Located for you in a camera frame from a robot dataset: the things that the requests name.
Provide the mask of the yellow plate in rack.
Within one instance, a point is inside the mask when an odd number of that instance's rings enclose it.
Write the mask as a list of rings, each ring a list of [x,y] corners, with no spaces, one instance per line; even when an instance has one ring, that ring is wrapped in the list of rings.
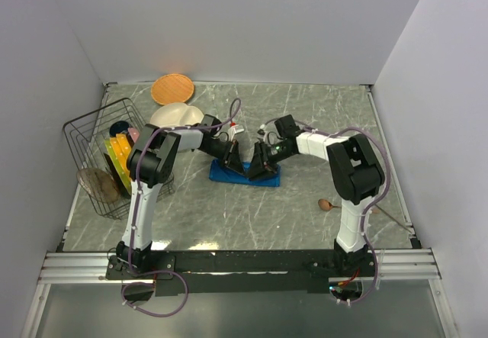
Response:
[[[124,174],[129,177],[130,170],[127,168],[127,158],[130,155],[131,146],[128,142],[127,135],[116,134],[115,137],[110,138],[110,144]]]

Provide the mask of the blue cloth napkin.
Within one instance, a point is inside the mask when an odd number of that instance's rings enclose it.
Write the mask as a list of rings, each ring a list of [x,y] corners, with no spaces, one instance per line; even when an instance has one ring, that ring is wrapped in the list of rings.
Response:
[[[219,161],[217,159],[214,159],[210,164],[209,180],[213,182],[221,182],[227,184],[277,188],[281,185],[281,168],[278,168],[278,173],[273,175],[269,179],[252,181],[244,175],[240,175],[231,169],[222,167],[219,164]]]

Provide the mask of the orange woven round mat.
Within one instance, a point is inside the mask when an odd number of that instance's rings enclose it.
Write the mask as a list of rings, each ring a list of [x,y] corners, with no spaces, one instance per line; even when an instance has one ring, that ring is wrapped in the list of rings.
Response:
[[[172,73],[161,76],[151,88],[152,99],[159,105],[185,103],[194,94],[194,83],[185,75]]]

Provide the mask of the cream divided plate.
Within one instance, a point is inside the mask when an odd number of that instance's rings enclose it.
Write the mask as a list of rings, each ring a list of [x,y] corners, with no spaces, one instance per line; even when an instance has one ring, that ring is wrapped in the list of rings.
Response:
[[[197,107],[185,103],[171,103],[162,106],[150,118],[149,123],[157,127],[188,127],[202,122],[204,113]],[[181,135],[178,151],[197,149],[202,142],[200,130],[176,130]]]

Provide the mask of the brown wooden plate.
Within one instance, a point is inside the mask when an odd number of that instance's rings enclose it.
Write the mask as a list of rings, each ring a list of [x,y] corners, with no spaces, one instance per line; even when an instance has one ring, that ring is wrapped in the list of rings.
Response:
[[[120,192],[111,176],[98,168],[80,169],[76,178],[81,187],[96,201],[113,204],[120,197]]]

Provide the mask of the dark blue bowl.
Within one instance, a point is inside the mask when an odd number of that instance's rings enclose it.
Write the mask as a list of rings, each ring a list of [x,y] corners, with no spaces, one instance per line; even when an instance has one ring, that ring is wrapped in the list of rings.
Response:
[[[116,137],[118,134],[128,134],[130,124],[127,121],[116,121],[109,128],[110,137]]]

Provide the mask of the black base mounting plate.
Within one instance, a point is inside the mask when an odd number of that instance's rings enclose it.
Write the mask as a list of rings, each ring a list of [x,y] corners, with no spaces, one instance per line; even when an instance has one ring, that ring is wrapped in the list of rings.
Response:
[[[111,256],[109,281],[151,282],[156,296],[190,293],[305,291],[326,294],[334,278],[374,276],[368,251],[297,250],[154,250],[141,271],[131,272]]]

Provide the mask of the green plate in rack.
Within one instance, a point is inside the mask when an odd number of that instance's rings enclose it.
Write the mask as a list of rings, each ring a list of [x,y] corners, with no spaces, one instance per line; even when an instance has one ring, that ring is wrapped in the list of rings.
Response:
[[[125,174],[124,174],[124,171],[122,170],[119,162],[117,161],[116,159],[116,156],[115,156],[115,153],[111,147],[111,144],[110,144],[110,138],[108,140],[104,140],[104,145],[105,145],[105,149],[107,150],[108,152],[108,157],[109,157],[109,160],[110,160],[110,164],[113,166],[114,168],[114,171],[115,171],[115,178],[116,180],[119,180],[120,183],[122,184],[122,186],[124,187],[124,192],[127,194],[127,195],[131,195],[131,180],[130,180],[130,177],[127,177]]]

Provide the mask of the pink plate in rack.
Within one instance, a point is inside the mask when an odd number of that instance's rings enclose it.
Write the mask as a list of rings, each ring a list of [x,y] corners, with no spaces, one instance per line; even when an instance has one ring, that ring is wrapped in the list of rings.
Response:
[[[134,127],[129,127],[128,128],[128,134],[129,134],[131,143],[135,144],[139,138],[140,132]]]

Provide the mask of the wooden spoon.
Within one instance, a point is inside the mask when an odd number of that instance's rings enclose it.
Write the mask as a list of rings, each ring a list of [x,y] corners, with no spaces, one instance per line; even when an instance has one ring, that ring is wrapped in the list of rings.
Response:
[[[317,204],[318,204],[319,208],[323,211],[331,211],[334,208],[340,208],[340,206],[334,205],[333,203],[331,203],[330,201],[328,201],[324,198],[321,198],[320,200],[318,200]]]

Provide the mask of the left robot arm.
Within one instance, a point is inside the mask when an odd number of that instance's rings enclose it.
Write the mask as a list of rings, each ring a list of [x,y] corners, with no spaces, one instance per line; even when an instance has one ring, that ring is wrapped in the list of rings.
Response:
[[[225,141],[221,140],[222,126],[216,117],[206,114],[199,124],[177,127],[147,124],[140,132],[127,160],[131,181],[129,217],[115,249],[118,261],[132,277],[143,278],[150,272],[156,202],[180,152],[199,150],[217,159],[221,166],[240,175],[244,173],[239,142],[230,134]]]

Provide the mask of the metal fork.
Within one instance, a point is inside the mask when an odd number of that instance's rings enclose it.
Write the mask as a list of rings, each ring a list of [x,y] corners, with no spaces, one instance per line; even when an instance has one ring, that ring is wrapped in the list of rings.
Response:
[[[374,214],[383,214],[384,216],[388,217],[391,221],[393,221],[397,226],[399,226],[402,229],[406,230],[409,234],[413,234],[413,232],[406,225],[402,224],[394,216],[392,216],[390,213],[388,213],[386,210],[384,210],[379,205],[375,206],[372,212]]]

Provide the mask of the aluminium rail frame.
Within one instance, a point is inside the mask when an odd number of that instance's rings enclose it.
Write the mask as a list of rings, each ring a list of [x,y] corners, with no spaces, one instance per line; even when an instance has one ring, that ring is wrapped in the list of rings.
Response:
[[[22,337],[34,337],[40,325],[50,287],[53,285],[102,284],[108,268],[108,252],[47,253],[37,278],[34,298],[22,330]],[[379,249],[380,282],[387,280],[426,280],[432,292],[443,333],[458,337],[450,304],[445,295],[442,276],[430,249]]]

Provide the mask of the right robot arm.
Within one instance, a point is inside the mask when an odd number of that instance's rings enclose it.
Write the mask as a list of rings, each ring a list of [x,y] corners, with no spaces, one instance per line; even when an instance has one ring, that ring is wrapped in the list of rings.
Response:
[[[332,265],[349,276],[360,266],[377,267],[377,256],[367,235],[367,221],[373,206],[386,195],[390,170],[383,169],[372,146],[382,157],[384,149],[368,133],[349,127],[327,134],[300,127],[288,114],[274,121],[281,140],[276,144],[255,143],[247,178],[264,180],[278,171],[278,163],[295,155],[314,156],[329,164],[333,185],[341,198],[341,224],[334,244]]]

